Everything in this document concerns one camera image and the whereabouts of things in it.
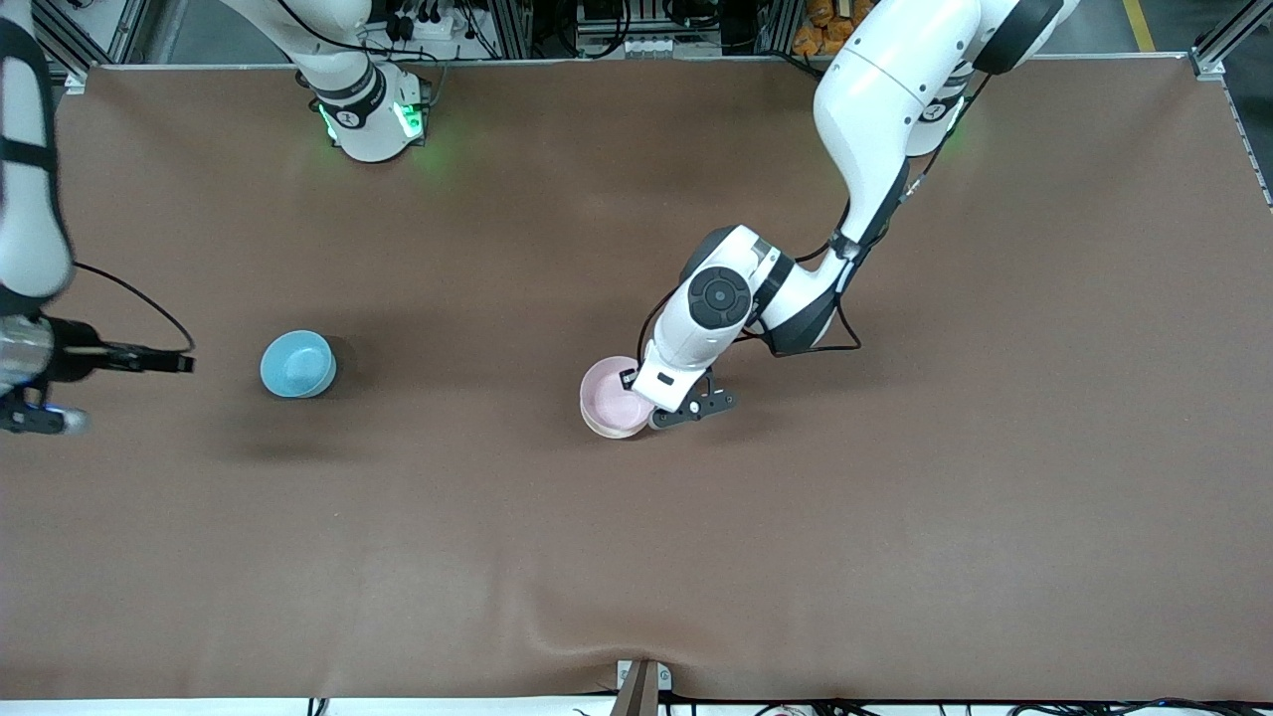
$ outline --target brown mat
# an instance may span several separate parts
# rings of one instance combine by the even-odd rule
[[[731,414],[631,442],[577,387],[708,231],[791,252],[841,182],[780,64],[456,70],[356,166],[290,73],[95,71],[81,259],[200,339],[0,438],[4,697],[596,691],[1273,699],[1273,219],[1184,62],[992,83],[859,274],[857,354],[737,347]],[[56,313],[174,343],[94,276]],[[340,336],[330,397],[258,386]]]

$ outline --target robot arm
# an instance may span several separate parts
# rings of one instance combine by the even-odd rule
[[[354,159],[381,162],[424,136],[428,85],[373,62],[356,36],[370,0],[224,0],[300,70],[327,131]],[[74,259],[57,197],[48,70],[31,0],[0,0],[0,429],[76,433],[88,417],[47,401],[50,383],[93,371],[186,373],[185,350],[107,343],[43,307],[70,284]]]
[[[908,157],[937,148],[943,117],[973,69],[1008,71],[1029,59],[1077,0],[883,0],[831,61],[813,121],[844,177],[849,203],[813,270],[746,227],[709,234],[681,273],[624,385],[656,405],[652,424],[696,420],[714,400],[712,363],[751,326],[777,355],[811,349],[845,285],[882,238],[909,178]],[[937,104],[941,112],[932,107]],[[937,127],[920,130],[925,115]],[[707,375],[707,392],[694,391]]]
[[[372,0],[222,1],[295,62],[332,141],[351,158],[383,162],[423,141],[428,83],[360,50]]]
[[[0,429],[83,432],[83,412],[47,403],[51,382],[95,369],[185,373],[193,359],[106,343],[87,324],[43,313],[75,268],[57,200],[48,66],[29,0],[0,1]]]

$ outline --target cable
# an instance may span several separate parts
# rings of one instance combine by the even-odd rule
[[[760,24],[760,10],[757,9],[756,10],[756,17],[751,18],[751,37],[749,37],[747,39],[742,39],[742,41],[738,41],[738,42],[729,42],[729,43],[724,43],[724,45],[722,45],[722,43],[713,43],[712,46],[717,47],[719,50],[731,50],[733,47],[745,47],[747,45],[755,46],[756,41],[760,39],[760,33],[764,32],[765,29],[768,29],[768,25],[769,25],[769,20],[768,19],[765,20],[764,25]]]
[[[924,171],[919,172],[919,176],[915,177],[915,181],[910,182],[910,186],[908,186],[906,191],[903,194],[904,197],[909,197],[911,194],[915,192],[917,189],[919,189],[920,182],[923,182],[924,177],[928,176],[928,169],[933,168],[933,163],[937,162],[937,155],[941,154],[942,148],[946,147],[946,140],[955,135],[955,130],[959,129],[960,122],[962,122],[964,117],[967,116],[967,111],[973,106],[973,102],[976,102],[976,98],[981,96],[981,90],[985,89],[985,85],[990,83],[992,76],[994,75],[985,75],[985,78],[981,79],[981,84],[976,85],[976,89],[973,92],[973,96],[967,98],[967,102],[965,102],[964,107],[960,110],[959,117],[955,117],[955,126],[952,126],[950,131],[946,132],[946,136],[943,136],[942,140],[937,143],[937,149],[933,149],[933,154],[928,158],[928,163],[924,164]]]
[[[597,55],[588,55],[587,52],[580,52],[579,48],[575,47],[574,43],[570,42],[565,36],[565,28],[568,25],[574,23],[578,27],[577,19],[564,17],[565,15],[564,9],[573,0],[558,0],[556,19],[555,19],[558,42],[561,43],[561,47],[564,47],[566,52],[570,54],[572,57],[584,59],[584,60],[600,60],[602,57],[611,55],[615,50],[619,50],[620,47],[624,46],[624,41],[628,39],[628,32],[631,29],[633,25],[633,11],[631,6],[628,5],[628,0],[615,0],[615,4],[617,5],[617,11],[615,13],[615,37],[612,37],[610,39],[610,43],[606,45],[606,48],[598,52]]]
[[[654,316],[658,313],[659,308],[662,308],[663,306],[666,306],[667,302],[672,298],[672,294],[676,293],[676,288],[673,288],[672,290],[667,292],[667,296],[665,296],[663,299],[659,301],[657,306],[654,306],[654,310],[651,311],[649,315],[645,316],[645,322],[643,322],[640,325],[640,335],[636,338],[636,363],[638,364],[640,364],[640,363],[643,363],[645,361],[645,357],[644,357],[644,353],[645,353],[645,331],[649,330],[649,322],[654,320]]]
[[[140,298],[141,301],[144,301],[146,303],[146,306],[150,306],[160,316],[163,316],[164,319],[167,319],[168,322],[172,324],[173,327],[176,327],[178,331],[181,331],[181,335],[186,339],[186,348],[182,348],[181,350],[158,350],[157,349],[155,353],[168,353],[168,354],[172,354],[172,355],[182,355],[185,353],[191,353],[192,350],[195,350],[195,336],[190,335],[190,331],[186,330],[186,326],[181,325],[181,321],[178,321],[176,317],[173,317],[172,313],[169,313],[167,310],[164,310],[163,306],[160,306],[159,303],[157,303],[149,296],[146,296],[145,293],[141,293],[141,290],[134,288],[132,284],[130,284],[129,282],[121,279],[120,276],[116,276],[115,274],[111,274],[108,271],[103,271],[102,269],[98,269],[95,266],[89,266],[88,264],[81,264],[79,261],[75,261],[74,265],[75,265],[76,269],[85,270],[85,271],[88,271],[90,274],[97,274],[97,275],[99,275],[99,276],[102,276],[102,278],[104,278],[104,279],[107,279],[109,282],[115,282],[120,287],[125,288],[129,293],[131,293],[132,296],[136,296],[137,298]]]
[[[833,713],[835,710],[840,710],[844,713],[853,713],[854,716],[880,716],[875,711],[863,708],[861,703],[854,703],[852,701],[834,699],[829,702],[829,706],[831,707]]]
[[[816,248],[815,251],[812,251],[811,254],[806,254],[806,255],[803,255],[803,256],[797,256],[797,257],[792,259],[792,261],[796,261],[797,264],[803,264],[805,261],[808,261],[808,260],[811,260],[811,259],[817,259],[817,257],[819,257],[819,256],[821,256],[822,254],[826,254],[826,250],[827,250],[827,248],[830,248],[830,247],[831,247],[831,242],[830,242],[830,241],[827,241],[827,242],[826,242],[826,243],[824,243],[822,246],[819,246],[819,247],[817,247],[817,248]]]
[[[316,31],[314,28],[309,27],[304,20],[302,20],[300,15],[298,15],[295,10],[293,10],[292,6],[288,5],[286,0],[278,0],[278,3],[280,6],[283,6],[284,10],[286,10],[288,15],[290,15],[292,19],[297,22],[298,25],[300,25],[309,34],[317,37],[318,39],[322,39],[327,45],[332,45],[335,47],[342,47],[345,50],[358,50],[360,52],[367,52],[368,55],[383,55],[384,57],[392,57],[393,55],[409,55],[409,56],[415,56],[416,59],[420,60],[428,59],[430,62],[440,61],[432,54],[425,52],[424,50],[383,50],[383,48],[368,47],[365,45],[350,45],[348,42],[340,42],[337,39],[332,39],[322,34],[321,32]]]
[[[458,47],[456,48],[456,55],[460,55],[460,48]],[[438,78],[438,87],[437,87],[437,89],[433,90],[433,96],[429,97],[429,108],[430,110],[434,108],[434,107],[437,107],[438,102],[442,101],[442,88],[447,85],[447,74],[449,71],[451,71],[451,64],[449,62],[443,64],[442,65],[442,76]]]
[[[858,338],[858,333],[853,330],[853,326],[849,325],[849,320],[844,316],[843,299],[844,299],[844,294],[843,293],[838,293],[835,296],[835,315],[840,319],[840,325],[844,326],[845,333],[849,334],[849,338],[853,339],[853,343],[848,343],[848,344],[843,344],[843,345],[816,345],[816,347],[805,348],[803,350],[797,350],[794,353],[780,353],[778,350],[774,350],[774,348],[770,345],[769,347],[769,353],[774,358],[794,358],[796,355],[807,355],[810,353],[844,353],[844,352],[848,352],[848,350],[861,350],[862,349],[862,339]],[[757,316],[756,317],[756,322],[760,324],[760,327],[764,329],[765,334],[769,333],[769,326],[765,325],[764,319],[760,319]],[[757,335],[756,338],[764,338],[764,334]],[[859,713],[858,716],[867,716],[867,715],[875,716],[869,711],[866,711],[866,710],[862,710],[862,713]]]
[[[783,52],[782,50],[765,50],[764,52],[760,52],[760,55],[768,55],[770,57],[782,57],[783,60],[787,60],[797,70],[817,80],[821,80],[822,75],[826,74],[825,71],[811,65],[808,57],[805,57],[805,61],[801,62],[799,60],[796,59],[794,55]]]
[[[489,39],[486,39],[486,34],[481,31],[481,25],[477,24],[477,14],[474,11],[472,3],[470,3],[470,0],[461,0],[458,6],[460,14],[462,14],[465,17],[465,22],[468,23],[468,29],[477,36],[477,43],[481,45],[482,50],[486,51],[486,55],[489,55],[491,60],[499,60],[499,52],[496,52],[495,47]]]
[[[686,28],[686,29],[709,29],[721,24],[721,5],[715,5],[712,11],[712,17],[707,19],[695,19],[689,17],[677,15],[672,9],[673,0],[663,0],[663,14],[667,19],[673,23]]]
[[[1142,708],[1162,707],[1162,708],[1193,708],[1197,711],[1211,711],[1213,713],[1221,713],[1222,716],[1242,716],[1240,711],[1223,706],[1221,703],[1208,703],[1202,701],[1189,701],[1186,698],[1157,698],[1153,701],[1146,701],[1144,703],[1133,703],[1130,706],[1124,706],[1123,708],[1109,708],[1102,706],[1102,713],[1109,716],[1124,716],[1125,713],[1132,713],[1134,711],[1141,711]]]
[[[1018,703],[1008,711],[1008,716],[1021,716],[1031,711],[1046,713],[1048,716],[1074,716],[1073,711],[1063,711],[1059,706],[1045,706],[1043,703]]]

